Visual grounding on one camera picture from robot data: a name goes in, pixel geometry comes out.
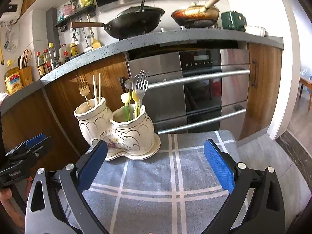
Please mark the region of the left hand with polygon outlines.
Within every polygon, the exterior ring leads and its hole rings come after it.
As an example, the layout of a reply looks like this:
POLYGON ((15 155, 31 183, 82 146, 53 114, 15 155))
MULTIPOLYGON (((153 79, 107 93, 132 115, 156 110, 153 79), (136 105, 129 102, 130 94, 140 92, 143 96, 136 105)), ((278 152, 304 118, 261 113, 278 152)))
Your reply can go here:
POLYGON ((14 224, 25 233, 25 217, 21 215, 15 206, 12 204, 11 199, 13 192, 10 188, 1 188, 1 204, 14 222, 14 224))

